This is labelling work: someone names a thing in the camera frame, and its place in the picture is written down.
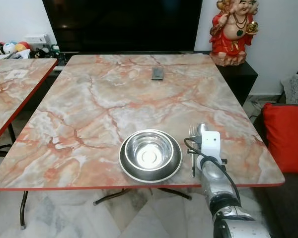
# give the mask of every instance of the television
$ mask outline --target television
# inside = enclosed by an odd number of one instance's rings
[[[61,52],[192,52],[202,0],[43,0]]]

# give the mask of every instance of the red cushion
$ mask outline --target red cushion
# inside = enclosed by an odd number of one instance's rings
[[[264,106],[268,149],[284,173],[298,173],[298,106]]]

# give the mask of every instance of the marble floor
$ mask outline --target marble floor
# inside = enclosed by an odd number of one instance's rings
[[[13,122],[18,135],[29,117]],[[0,145],[10,143],[7,131]],[[0,238],[212,238],[211,214],[200,188],[181,189],[191,201],[157,189],[137,189],[97,206],[93,201],[118,190],[30,191],[27,228],[20,230],[23,192],[0,192]],[[242,206],[265,223],[252,190],[240,189]]]

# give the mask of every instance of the black wire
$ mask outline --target black wire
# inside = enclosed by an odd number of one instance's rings
[[[213,164],[215,164],[222,172],[223,174],[225,174],[225,176],[227,177],[227,179],[229,180],[229,182],[232,184],[233,186],[233,189],[236,193],[236,196],[237,196],[237,199],[240,203],[240,197],[239,197],[239,192],[237,190],[237,187],[236,187],[236,184],[234,183],[234,181],[232,180],[232,178],[228,175],[228,173],[221,167],[221,165],[218,164],[218,161],[216,158],[212,157],[212,156],[207,156],[205,154],[203,154],[201,151],[193,148],[192,146],[189,145],[189,143],[187,141],[194,141],[194,139],[191,139],[191,138],[185,138],[184,139],[184,144],[190,149],[190,150],[193,150],[195,153],[199,154],[199,155],[202,155],[204,158],[202,159],[201,161],[201,168],[203,167],[203,164],[206,162],[206,161],[211,161]]]

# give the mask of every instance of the red figurine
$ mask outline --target red figurine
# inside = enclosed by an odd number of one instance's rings
[[[257,0],[220,0],[217,7],[221,12],[212,21],[210,56],[221,66],[244,63],[245,44],[251,45],[258,31],[258,24],[253,21],[258,11]]]

